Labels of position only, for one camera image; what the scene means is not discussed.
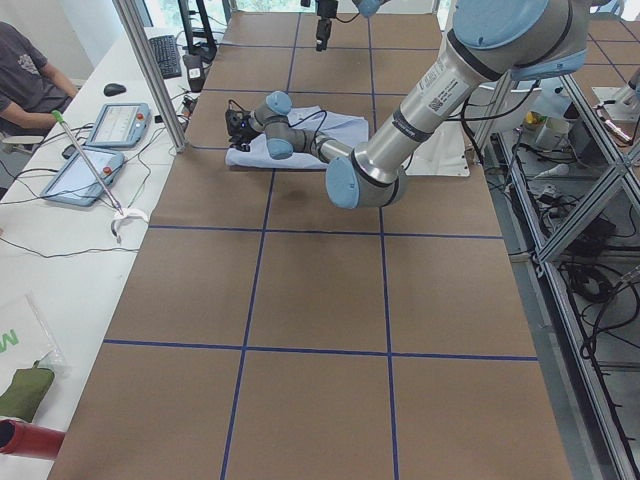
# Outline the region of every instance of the green handle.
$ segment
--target green handle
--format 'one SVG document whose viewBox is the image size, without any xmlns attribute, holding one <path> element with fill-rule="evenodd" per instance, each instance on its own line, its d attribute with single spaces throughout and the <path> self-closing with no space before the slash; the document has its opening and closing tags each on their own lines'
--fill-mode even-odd
<svg viewBox="0 0 640 480">
<path fill-rule="evenodd" d="M 64 119 L 62 118 L 62 114 L 58 110 L 54 110 L 51 112 L 51 115 L 56 119 L 56 122 L 63 123 Z"/>
</svg>

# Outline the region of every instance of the brown table surface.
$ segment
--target brown table surface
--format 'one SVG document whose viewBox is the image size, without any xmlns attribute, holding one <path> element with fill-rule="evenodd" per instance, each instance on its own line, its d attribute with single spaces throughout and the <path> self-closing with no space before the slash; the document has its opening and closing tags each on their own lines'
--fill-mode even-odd
<svg viewBox="0 0 640 480">
<path fill-rule="evenodd" d="M 224 110 L 273 90 L 374 131 L 431 15 L 229 25 L 51 480 L 569 479 L 481 167 L 340 210 L 323 172 L 229 169 Z"/>
</svg>

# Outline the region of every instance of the red cylinder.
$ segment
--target red cylinder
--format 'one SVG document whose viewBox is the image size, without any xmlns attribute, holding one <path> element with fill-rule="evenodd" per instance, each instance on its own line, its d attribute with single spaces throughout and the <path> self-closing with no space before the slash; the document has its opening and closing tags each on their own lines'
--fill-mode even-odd
<svg viewBox="0 0 640 480">
<path fill-rule="evenodd" d="M 0 421 L 0 453 L 55 460 L 64 432 L 17 420 Z"/>
</svg>

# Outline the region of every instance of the green cloth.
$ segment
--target green cloth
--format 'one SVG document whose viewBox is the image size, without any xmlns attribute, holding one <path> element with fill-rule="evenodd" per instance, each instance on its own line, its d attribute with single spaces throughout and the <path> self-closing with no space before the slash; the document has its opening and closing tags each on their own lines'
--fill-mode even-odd
<svg viewBox="0 0 640 480">
<path fill-rule="evenodd" d="M 37 363 L 32 368 L 16 370 L 11 385 L 0 396 L 0 416 L 31 422 L 54 376 L 53 371 L 38 368 Z"/>
</svg>

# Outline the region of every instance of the keyboard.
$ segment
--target keyboard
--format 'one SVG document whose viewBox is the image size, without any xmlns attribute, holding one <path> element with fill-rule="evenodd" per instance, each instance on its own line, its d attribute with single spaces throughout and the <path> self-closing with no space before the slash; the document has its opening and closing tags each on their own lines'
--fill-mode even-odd
<svg viewBox="0 0 640 480">
<path fill-rule="evenodd" d="M 173 78 L 182 75 L 178 46 L 173 35 L 162 35 L 149 39 L 151 50 L 160 67 L 162 78 Z"/>
</svg>

